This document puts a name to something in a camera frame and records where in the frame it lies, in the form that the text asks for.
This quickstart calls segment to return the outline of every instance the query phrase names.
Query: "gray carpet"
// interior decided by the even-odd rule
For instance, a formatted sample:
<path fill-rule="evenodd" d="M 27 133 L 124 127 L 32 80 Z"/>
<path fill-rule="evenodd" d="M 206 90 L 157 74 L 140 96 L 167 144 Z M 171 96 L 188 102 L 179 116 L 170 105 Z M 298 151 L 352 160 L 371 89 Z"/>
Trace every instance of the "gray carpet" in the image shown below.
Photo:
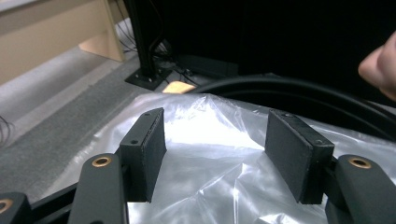
<path fill-rule="evenodd" d="M 132 100 L 148 90 L 125 83 L 134 56 L 0 153 L 0 192 L 40 199 L 78 151 Z"/>

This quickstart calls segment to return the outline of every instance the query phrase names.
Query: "clear plastic sheet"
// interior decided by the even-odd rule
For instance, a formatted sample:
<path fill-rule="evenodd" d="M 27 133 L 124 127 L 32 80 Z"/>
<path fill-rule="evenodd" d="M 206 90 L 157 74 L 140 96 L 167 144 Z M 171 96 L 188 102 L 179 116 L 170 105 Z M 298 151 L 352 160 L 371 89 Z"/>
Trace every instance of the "clear plastic sheet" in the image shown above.
<path fill-rule="evenodd" d="M 137 118 L 158 107 L 165 111 L 168 151 L 152 203 L 128 204 L 130 223 L 327 223 L 326 197 L 321 205 L 296 203 L 263 153 L 268 108 L 208 94 L 137 97 L 70 161 L 46 195 L 77 182 L 85 160 L 115 152 Z M 304 121 L 335 143 L 334 156 L 376 161 L 396 183 L 395 144 Z"/>

